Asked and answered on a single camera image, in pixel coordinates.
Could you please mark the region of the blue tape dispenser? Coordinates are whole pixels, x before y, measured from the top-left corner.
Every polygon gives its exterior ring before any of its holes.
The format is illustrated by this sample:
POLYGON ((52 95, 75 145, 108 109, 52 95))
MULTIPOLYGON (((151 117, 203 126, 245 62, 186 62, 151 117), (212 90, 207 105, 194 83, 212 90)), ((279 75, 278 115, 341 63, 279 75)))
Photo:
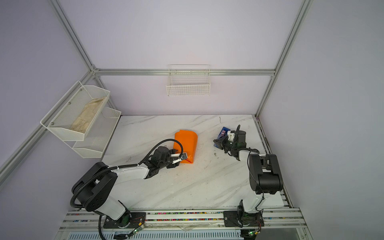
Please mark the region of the blue tape dispenser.
POLYGON ((217 137, 215 140, 213 140, 213 142, 214 142, 214 146, 215 146, 216 148, 218 148, 218 149, 221 148, 220 145, 217 143, 217 141, 218 141, 220 138, 226 136, 227 133, 230 132, 230 131, 231 131, 231 129, 229 129, 229 128, 227 128, 227 127, 223 127, 223 128, 221 129, 220 133, 218 134, 218 137, 217 137))

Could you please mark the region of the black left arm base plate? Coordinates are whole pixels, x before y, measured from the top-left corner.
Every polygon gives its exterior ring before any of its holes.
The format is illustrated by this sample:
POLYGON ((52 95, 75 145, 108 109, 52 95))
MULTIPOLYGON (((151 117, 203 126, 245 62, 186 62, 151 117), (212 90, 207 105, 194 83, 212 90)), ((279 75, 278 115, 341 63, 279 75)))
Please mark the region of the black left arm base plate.
POLYGON ((130 212, 124 214, 120 219, 113 220, 106 217, 103 223, 104 229, 135 229, 145 223, 147 214, 145 212, 130 212))

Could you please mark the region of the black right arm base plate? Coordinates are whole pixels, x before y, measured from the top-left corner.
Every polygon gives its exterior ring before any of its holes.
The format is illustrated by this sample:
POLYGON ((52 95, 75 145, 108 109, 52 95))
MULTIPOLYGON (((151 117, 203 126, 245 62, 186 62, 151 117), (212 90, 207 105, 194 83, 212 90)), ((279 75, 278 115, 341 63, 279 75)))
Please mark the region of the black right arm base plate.
POLYGON ((249 214, 237 211, 224 211, 225 227, 263 227, 264 219, 261 213, 249 214))

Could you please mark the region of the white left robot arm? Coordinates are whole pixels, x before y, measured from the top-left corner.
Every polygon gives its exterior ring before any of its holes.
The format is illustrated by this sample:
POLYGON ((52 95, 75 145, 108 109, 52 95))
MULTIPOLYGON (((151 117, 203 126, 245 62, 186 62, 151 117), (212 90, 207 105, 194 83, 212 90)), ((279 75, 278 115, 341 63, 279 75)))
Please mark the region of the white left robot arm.
POLYGON ((70 206, 105 215, 117 222, 128 223, 130 210, 112 196, 115 185, 133 180, 149 179, 163 168, 175 168, 187 159, 187 153, 150 155, 138 164, 110 167, 97 163, 73 186, 70 206))

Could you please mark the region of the white mesh upper shelf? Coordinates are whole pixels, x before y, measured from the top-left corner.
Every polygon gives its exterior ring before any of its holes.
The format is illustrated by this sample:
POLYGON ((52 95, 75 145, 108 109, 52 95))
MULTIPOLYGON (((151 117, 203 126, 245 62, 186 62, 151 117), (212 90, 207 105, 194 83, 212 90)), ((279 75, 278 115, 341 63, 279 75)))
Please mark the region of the white mesh upper shelf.
POLYGON ((53 133, 61 141, 84 141, 90 128, 95 123, 99 114, 105 107, 110 98, 110 91, 93 86, 83 85, 81 82, 76 82, 66 95, 43 117, 40 124, 48 131, 53 133), (72 123, 80 115, 83 108, 92 99, 105 97, 100 109, 96 113, 91 125, 86 133, 79 133, 70 130, 72 123))

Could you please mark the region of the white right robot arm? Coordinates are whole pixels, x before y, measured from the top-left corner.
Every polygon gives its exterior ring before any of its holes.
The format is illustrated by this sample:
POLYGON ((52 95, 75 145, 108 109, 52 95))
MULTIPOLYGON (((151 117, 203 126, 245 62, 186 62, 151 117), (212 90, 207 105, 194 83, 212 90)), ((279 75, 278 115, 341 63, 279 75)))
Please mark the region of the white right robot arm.
POLYGON ((238 161, 246 162, 251 192, 240 201, 239 209, 256 214, 264 209, 285 206, 281 191, 283 180, 275 155, 262 155, 259 150, 247 148, 244 143, 230 141, 228 136, 214 140, 214 144, 238 161))

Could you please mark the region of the white mesh lower shelf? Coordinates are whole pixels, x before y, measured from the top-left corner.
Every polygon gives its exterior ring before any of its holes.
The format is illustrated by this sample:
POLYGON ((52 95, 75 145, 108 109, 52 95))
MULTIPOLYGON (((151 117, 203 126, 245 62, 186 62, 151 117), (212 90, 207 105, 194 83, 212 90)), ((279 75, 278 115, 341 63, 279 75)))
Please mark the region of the white mesh lower shelf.
POLYGON ((121 112, 104 107, 84 141, 77 141, 72 149, 82 158, 100 159, 110 142, 121 112))

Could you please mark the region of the beige cloth in shelf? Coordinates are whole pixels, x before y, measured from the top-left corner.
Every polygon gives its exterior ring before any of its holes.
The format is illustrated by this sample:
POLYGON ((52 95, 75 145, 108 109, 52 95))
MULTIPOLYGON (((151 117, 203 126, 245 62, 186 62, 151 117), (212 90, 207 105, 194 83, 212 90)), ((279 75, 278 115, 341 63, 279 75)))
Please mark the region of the beige cloth in shelf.
POLYGON ((105 97, 92 99, 87 103, 80 115, 72 123, 70 130, 85 134, 104 101, 105 97))

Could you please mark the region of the white mesh shelf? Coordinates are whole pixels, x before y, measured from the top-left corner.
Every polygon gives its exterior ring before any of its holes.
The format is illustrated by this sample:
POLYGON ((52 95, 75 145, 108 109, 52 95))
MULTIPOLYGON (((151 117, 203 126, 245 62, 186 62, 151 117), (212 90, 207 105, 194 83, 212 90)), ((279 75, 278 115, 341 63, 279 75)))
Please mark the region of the white mesh shelf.
POLYGON ((95 123, 99 114, 105 107, 110 98, 110 91, 93 86, 83 85, 81 82, 76 82, 66 95, 43 117, 40 124, 48 131, 53 133, 61 141, 84 141, 90 128, 95 123), (86 133, 79 133, 70 130, 72 123, 80 115, 83 108, 92 99, 105 97, 100 109, 96 113, 91 125, 86 133))
POLYGON ((110 142, 121 112, 104 107, 84 141, 77 141, 72 149, 82 158, 100 159, 110 142))

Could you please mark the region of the orange wrapping paper sheet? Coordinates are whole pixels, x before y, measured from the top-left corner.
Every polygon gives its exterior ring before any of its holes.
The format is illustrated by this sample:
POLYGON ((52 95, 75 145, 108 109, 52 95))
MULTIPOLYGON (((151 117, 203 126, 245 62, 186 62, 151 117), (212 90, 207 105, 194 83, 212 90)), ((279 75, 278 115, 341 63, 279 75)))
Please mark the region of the orange wrapping paper sheet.
POLYGON ((175 140, 183 146, 183 153, 187 154, 187 159, 182 160, 182 164, 193 164, 197 149, 198 135, 193 131, 180 130, 175 133, 175 140))

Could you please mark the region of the aluminium front rail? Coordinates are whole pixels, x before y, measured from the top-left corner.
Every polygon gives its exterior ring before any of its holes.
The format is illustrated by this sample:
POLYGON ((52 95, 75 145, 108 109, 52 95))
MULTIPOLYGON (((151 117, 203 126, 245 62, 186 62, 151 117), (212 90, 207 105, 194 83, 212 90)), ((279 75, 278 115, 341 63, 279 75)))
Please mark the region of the aluminium front rail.
MULTIPOLYGON (((224 216, 225 210, 190 210, 190 211, 145 211, 145 230, 213 230, 233 224, 239 228, 236 213, 224 216)), ((300 209, 282 208, 263 211, 262 229, 307 228, 307 223, 300 209)), ((70 211, 65 216, 59 231, 95 231, 99 215, 86 211, 70 211)))

